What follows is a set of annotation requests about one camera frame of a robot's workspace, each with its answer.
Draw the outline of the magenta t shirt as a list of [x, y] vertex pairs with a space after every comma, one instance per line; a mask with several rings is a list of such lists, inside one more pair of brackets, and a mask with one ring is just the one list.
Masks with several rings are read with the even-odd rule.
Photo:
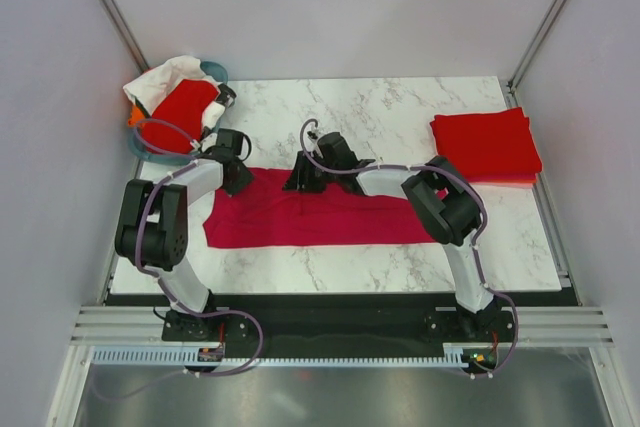
[[207, 245], [221, 249], [432, 243], [405, 199], [366, 197], [335, 184], [319, 194], [285, 191], [290, 172], [252, 168], [239, 194], [215, 193], [203, 223]]

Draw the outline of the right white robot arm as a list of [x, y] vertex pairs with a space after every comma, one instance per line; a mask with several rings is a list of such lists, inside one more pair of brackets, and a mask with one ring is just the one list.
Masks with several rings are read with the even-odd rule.
[[442, 245], [451, 269], [458, 328], [467, 339], [483, 339], [498, 315], [496, 294], [488, 286], [478, 239], [487, 212], [479, 194], [453, 164], [435, 156], [420, 166], [360, 159], [338, 132], [311, 132], [314, 149], [302, 147], [283, 189], [322, 193], [331, 183], [360, 196], [406, 200], [424, 231]]

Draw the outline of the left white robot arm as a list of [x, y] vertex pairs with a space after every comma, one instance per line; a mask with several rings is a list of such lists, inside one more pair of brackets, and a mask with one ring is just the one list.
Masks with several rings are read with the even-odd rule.
[[254, 180], [245, 165], [253, 146], [247, 134], [221, 129], [212, 144], [157, 181], [133, 179], [125, 187], [115, 251], [157, 282], [173, 311], [186, 314], [185, 329], [208, 340], [219, 329], [209, 309], [212, 294], [187, 257], [188, 210], [218, 189], [237, 195]]

